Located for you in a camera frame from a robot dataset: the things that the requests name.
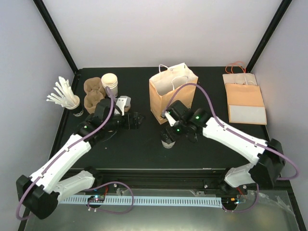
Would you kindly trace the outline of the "white paper coffee cup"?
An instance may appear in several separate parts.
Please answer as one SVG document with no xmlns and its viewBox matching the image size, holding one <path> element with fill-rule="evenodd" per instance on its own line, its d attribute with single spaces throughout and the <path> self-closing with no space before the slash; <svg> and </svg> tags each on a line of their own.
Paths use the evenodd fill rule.
<svg viewBox="0 0 308 231">
<path fill-rule="evenodd" d="M 171 143 L 167 143 L 167 142 L 164 142 L 162 141 L 162 145 L 164 148 L 167 148 L 167 149 L 170 149 L 174 146 L 175 142 L 171 142 Z"/>
</svg>

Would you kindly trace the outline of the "brown paper bag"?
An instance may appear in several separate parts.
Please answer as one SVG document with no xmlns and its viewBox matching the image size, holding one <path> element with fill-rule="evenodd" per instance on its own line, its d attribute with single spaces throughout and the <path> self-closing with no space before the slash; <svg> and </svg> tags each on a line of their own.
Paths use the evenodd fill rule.
<svg viewBox="0 0 308 231">
<path fill-rule="evenodd" d="M 166 70 L 159 70 L 149 79 L 150 109 L 160 125 L 167 121 L 161 115 L 169 102 L 179 100 L 186 107 L 191 107 L 196 89 L 191 84 L 198 82 L 198 76 L 185 63 L 170 67 L 160 64 L 158 68 L 161 67 Z M 186 83 L 190 85 L 176 93 Z"/>
<path fill-rule="evenodd" d="M 230 123 L 266 125 L 261 90 L 256 85 L 225 84 Z"/>
</svg>

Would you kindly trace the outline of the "brown cup carrier stack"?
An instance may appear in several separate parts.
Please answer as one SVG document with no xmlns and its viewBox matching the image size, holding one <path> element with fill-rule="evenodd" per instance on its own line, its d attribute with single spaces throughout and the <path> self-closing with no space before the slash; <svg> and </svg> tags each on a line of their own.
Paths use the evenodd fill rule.
<svg viewBox="0 0 308 231">
<path fill-rule="evenodd" d="M 84 107 L 89 114 L 95 112 L 96 105 L 106 97 L 106 92 L 99 77 L 89 78 L 84 82 Z"/>
</svg>

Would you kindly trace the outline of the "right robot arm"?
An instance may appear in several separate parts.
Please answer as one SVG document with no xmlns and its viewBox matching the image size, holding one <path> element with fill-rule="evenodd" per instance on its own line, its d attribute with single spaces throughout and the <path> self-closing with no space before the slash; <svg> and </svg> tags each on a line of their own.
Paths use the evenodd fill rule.
<svg viewBox="0 0 308 231">
<path fill-rule="evenodd" d="M 266 141 L 250 136 L 220 119 L 215 119 L 204 109 L 193 111 L 176 100 L 162 113 L 162 117 L 169 123 L 161 131 L 161 141 L 165 148 L 172 148 L 181 136 L 191 142 L 197 142 L 197 135 L 202 135 L 223 144 L 248 160 L 248 164 L 226 169 L 221 179 L 215 182 L 214 185 L 223 194 L 229 194 L 240 186 L 252 183 L 273 188 L 285 166 L 282 157 L 268 150 L 271 148 L 282 153 L 282 145 L 278 140 Z"/>
</svg>

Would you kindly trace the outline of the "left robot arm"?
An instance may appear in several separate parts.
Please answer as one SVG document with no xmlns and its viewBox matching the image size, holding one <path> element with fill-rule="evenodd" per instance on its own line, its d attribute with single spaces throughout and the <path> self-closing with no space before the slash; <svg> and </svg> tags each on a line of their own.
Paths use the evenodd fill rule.
<svg viewBox="0 0 308 231">
<path fill-rule="evenodd" d="M 40 169 L 29 177 L 21 175 L 16 181 L 19 204 L 29 209 L 37 218 L 50 216 L 61 200 L 80 191 L 98 192 L 103 188 L 103 179 L 93 167 L 62 180 L 73 164 L 85 155 L 104 136 L 119 129 L 138 129 L 144 116 L 138 112 L 125 112 L 128 97 L 116 100 L 103 99 L 85 121 L 81 122 L 66 144 Z"/>
</svg>

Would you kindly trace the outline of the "stack of paper cups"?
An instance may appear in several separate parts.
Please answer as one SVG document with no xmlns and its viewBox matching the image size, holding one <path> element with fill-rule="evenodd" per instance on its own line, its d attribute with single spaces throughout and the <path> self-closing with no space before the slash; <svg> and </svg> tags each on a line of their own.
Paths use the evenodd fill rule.
<svg viewBox="0 0 308 231">
<path fill-rule="evenodd" d="M 118 80 L 117 76 L 113 73 L 104 74 L 101 77 L 102 86 L 109 87 L 114 97 L 118 96 Z"/>
</svg>

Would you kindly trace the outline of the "flat brown paper bag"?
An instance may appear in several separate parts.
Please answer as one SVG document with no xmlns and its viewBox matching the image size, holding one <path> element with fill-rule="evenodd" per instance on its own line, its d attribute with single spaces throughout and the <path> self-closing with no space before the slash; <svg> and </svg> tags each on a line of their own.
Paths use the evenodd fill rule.
<svg viewBox="0 0 308 231">
<path fill-rule="evenodd" d="M 230 123 L 266 125 L 261 90 L 256 85 L 225 84 Z"/>
</svg>

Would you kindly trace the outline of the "cup of white stirrers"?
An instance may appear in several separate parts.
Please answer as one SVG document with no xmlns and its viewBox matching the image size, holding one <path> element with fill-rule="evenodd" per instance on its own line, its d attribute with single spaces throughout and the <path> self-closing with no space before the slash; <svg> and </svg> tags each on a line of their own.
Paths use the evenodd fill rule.
<svg viewBox="0 0 308 231">
<path fill-rule="evenodd" d="M 84 109 L 80 103 L 80 98 L 75 95 L 70 86 L 69 80 L 59 76 L 53 88 L 55 93 L 50 93 L 46 101 L 60 105 L 62 108 L 69 110 L 74 116 L 80 117 L 84 114 Z"/>
</svg>

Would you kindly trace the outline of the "left black frame post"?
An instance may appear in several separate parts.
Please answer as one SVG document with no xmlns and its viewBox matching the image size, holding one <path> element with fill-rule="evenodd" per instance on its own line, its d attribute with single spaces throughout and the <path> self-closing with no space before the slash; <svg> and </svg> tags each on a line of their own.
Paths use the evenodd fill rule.
<svg viewBox="0 0 308 231">
<path fill-rule="evenodd" d="M 45 24 L 47 25 L 49 31 L 51 32 L 54 40 L 56 41 L 58 47 L 60 48 L 63 56 L 65 57 L 68 65 L 70 66 L 71 70 L 73 71 L 74 74 L 76 74 L 78 72 L 78 68 L 57 28 L 57 26 L 55 25 L 44 1 L 42 0 L 33 0 L 36 8 L 38 9 L 40 15 L 42 16 Z"/>
</svg>

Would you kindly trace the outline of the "black frame post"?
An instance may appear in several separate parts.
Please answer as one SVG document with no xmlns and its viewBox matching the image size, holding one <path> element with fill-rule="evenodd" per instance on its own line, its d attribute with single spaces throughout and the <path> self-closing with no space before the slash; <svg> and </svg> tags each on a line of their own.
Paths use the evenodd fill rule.
<svg viewBox="0 0 308 231">
<path fill-rule="evenodd" d="M 263 53 L 267 43 L 269 42 L 270 38 L 272 37 L 273 33 L 275 32 L 277 26 L 279 25 L 280 21 L 282 20 L 284 14 L 286 13 L 291 3 L 292 3 L 292 0 L 282 0 L 281 1 L 266 31 L 264 32 L 259 44 L 257 45 L 256 50 L 254 51 L 250 61 L 248 62 L 248 65 L 246 66 L 247 73 L 251 73 L 251 71 L 253 70 L 259 57 Z"/>
<path fill-rule="evenodd" d="M 56 41 L 58 47 L 60 48 L 63 56 L 65 57 L 68 65 L 70 66 L 71 70 L 73 71 L 74 74 L 76 74 L 78 72 L 78 68 L 57 28 L 57 26 L 55 25 L 44 1 L 42 0 L 33 0 L 36 8 L 38 9 L 40 15 L 42 16 L 45 24 L 47 25 L 49 31 L 51 32 L 54 40 Z"/>
</svg>

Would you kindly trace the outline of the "right black frame post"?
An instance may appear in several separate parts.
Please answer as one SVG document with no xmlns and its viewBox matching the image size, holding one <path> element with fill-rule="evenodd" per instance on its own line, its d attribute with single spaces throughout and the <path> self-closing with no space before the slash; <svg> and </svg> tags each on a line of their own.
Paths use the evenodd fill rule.
<svg viewBox="0 0 308 231">
<path fill-rule="evenodd" d="M 284 14 L 286 13 L 291 3 L 292 3 L 292 0 L 282 0 L 281 1 L 266 31 L 264 32 L 259 44 L 257 45 L 256 50 L 254 51 L 250 61 L 248 62 L 248 65 L 246 66 L 247 73 L 251 73 L 251 71 L 253 70 L 259 57 L 263 53 L 267 43 L 269 42 L 270 38 L 272 37 L 273 33 L 275 32 L 277 26 L 279 25 L 280 21 L 282 20 Z"/>
</svg>

